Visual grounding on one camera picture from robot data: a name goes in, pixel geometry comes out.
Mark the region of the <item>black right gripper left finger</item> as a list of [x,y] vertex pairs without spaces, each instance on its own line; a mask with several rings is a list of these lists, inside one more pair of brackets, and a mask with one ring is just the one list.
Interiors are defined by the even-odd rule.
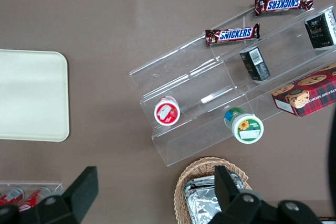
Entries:
[[20,223],[81,223],[99,191],[98,170],[88,166],[61,195],[20,213]]

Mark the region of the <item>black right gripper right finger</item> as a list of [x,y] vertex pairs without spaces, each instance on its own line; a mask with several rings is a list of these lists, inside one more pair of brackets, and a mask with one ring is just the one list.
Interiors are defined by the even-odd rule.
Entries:
[[277,223],[277,210],[251,191],[240,192],[224,166],[216,166],[215,195],[221,212],[214,223]]

